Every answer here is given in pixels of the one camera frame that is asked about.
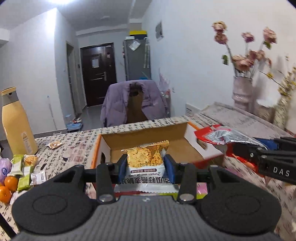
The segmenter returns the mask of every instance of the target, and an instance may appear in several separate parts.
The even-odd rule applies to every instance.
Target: yellow kettle
[[[16,88],[3,90],[1,95],[2,124],[12,153],[14,155],[35,154],[38,151],[38,146],[27,114],[17,97]]]

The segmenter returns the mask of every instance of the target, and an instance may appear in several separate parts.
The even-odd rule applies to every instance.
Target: green leaf
[[[222,59],[224,60],[223,64],[228,65],[228,56],[227,55],[222,55]]]
[[[271,49],[271,44],[270,43],[264,41],[264,45],[266,46],[266,48]]]

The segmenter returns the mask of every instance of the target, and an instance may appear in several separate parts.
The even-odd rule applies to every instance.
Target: floral patterned vase
[[[232,99],[234,100],[235,107],[249,111],[249,105],[252,101],[252,92],[252,79],[234,76]]]
[[[283,130],[285,129],[288,120],[290,100],[290,96],[282,95],[275,106],[274,125]]]

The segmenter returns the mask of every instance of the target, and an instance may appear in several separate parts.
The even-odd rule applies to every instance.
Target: gray refrigerator
[[[123,42],[126,80],[151,79],[150,65],[150,47],[146,45],[146,40],[136,40],[140,43],[136,50],[132,50],[129,46],[132,40]]]

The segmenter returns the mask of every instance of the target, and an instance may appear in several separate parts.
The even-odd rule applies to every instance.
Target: purple puffer jacket
[[[153,80],[130,80],[110,85],[102,106],[101,121],[105,127],[125,124],[130,84],[142,87],[142,111],[148,120],[166,118],[166,100]]]

